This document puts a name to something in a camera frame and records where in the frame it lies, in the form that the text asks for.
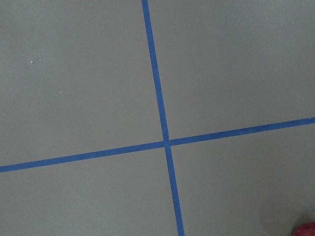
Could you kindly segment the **long blue tape line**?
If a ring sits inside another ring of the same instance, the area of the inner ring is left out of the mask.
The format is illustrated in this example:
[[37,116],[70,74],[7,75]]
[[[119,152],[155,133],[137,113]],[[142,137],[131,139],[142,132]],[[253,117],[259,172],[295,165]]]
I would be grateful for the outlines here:
[[152,74],[153,74],[153,79],[154,79],[154,84],[155,84],[159,120],[160,120],[160,125],[161,125],[163,143],[164,143],[164,150],[165,150],[165,156],[166,156],[166,163],[167,163],[167,169],[168,169],[168,175],[169,175],[169,182],[170,182],[170,188],[171,188],[171,194],[172,194],[177,232],[178,232],[178,235],[184,236],[185,230],[184,230],[182,213],[181,213],[181,206],[180,206],[180,199],[179,199],[179,193],[178,193],[178,186],[177,186],[172,150],[171,150],[171,145],[169,142],[168,125],[167,125],[167,118],[166,118],[166,113],[165,113],[161,81],[160,81],[160,76],[159,76],[158,60],[157,60],[156,49],[155,49],[155,41],[154,41],[154,34],[153,34],[153,28],[152,28],[152,22],[151,22],[151,16],[150,16],[150,9],[149,9],[149,3],[147,0],[142,1],[142,10],[143,10],[145,29],[146,29],[146,35],[147,35],[147,41],[148,41],[148,49],[149,49],[149,54],[150,54]]

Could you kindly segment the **red apple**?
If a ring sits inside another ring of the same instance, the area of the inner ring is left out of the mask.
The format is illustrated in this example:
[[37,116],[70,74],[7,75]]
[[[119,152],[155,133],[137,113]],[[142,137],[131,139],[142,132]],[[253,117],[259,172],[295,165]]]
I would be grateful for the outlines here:
[[315,222],[308,222],[298,226],[292,236],[315,236]]

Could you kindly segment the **crossing blue tape line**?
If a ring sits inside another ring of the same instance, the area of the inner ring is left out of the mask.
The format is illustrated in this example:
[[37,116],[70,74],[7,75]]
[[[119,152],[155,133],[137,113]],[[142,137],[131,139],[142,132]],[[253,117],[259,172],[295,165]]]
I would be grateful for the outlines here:
[[[234,137],[234,136],[248,135],[248,134],[253,134],[253,133],[267,132],[271,130],[310,125],[314,123],[315,123],[314,118],[304,118],[304,119],[298,119],[298,120],[292,120],[292,121],[284,121],[284,122],[279,122],[279,123],[272,123],[272,124],[259,125],[259,126],[253,126],[253,127],[247,127],[247,128],[241,128],[241,129],[235,129],[235,130],[228,130],[228,131],[215,132],[215,133],[209,133],[209,134],[203,134],[203,135],[197,135],[197,136],[171,139],[169,140],[169,144],[170,146],[178,146],[178,145],[197,143],[197,142],[203,142],[203,141],[209,141],[209,140],[223,139],[223,138]],[[163,147],[164,147],[163,141],[134,145],[134,146],[127,146],[127,147],[118,147],[118,148],[95,151],[95,152],[88,152],[88,153],[82,153],[82,154],[76,154],[76,155],[70,155],[70,156],[63,156],[63,157],[57,157],[57,158],[50,158],[50,159],[44,159],[44,160],[37,160],[37,161],[1,166],[0,171],[2,173],[12,172],[12,171],[18,171],[18,170],[24,170],[24,169],[32,169],[32,168],[37,168],[37,167],[44,167],[44,166],[50,166],[50,165],[58,165],[58,164],[69,163],[69,162],[107,157],[107,156],[118,155],[118,154],[151,150],[151,149],[157,149],[157,148],[163,148]]]

